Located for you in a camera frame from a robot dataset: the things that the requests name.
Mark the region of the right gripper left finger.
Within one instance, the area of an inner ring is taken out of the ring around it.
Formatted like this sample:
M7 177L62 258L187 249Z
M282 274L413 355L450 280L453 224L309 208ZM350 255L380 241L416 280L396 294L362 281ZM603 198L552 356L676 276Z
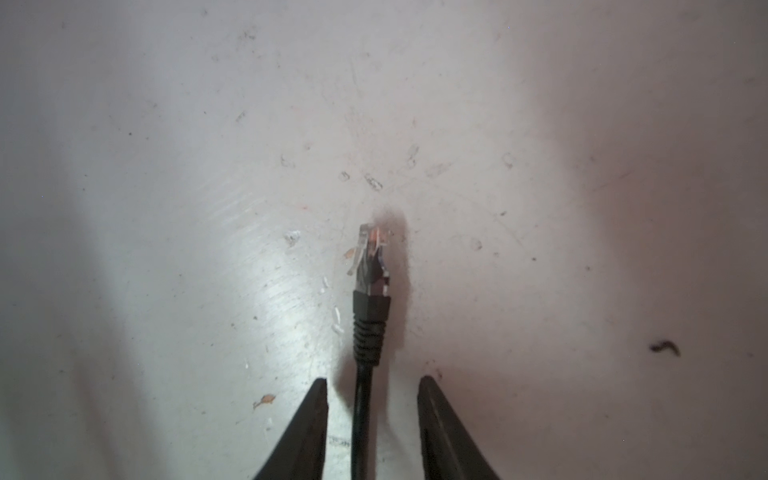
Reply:
M320 480L328 425L328 387L314 380L255 480Z

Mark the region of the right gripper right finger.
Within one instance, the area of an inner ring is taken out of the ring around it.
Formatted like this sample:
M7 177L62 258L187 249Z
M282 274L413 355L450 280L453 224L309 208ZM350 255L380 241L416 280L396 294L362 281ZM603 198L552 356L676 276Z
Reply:
M418 421L426 480L499 480L432 376L420 379Z

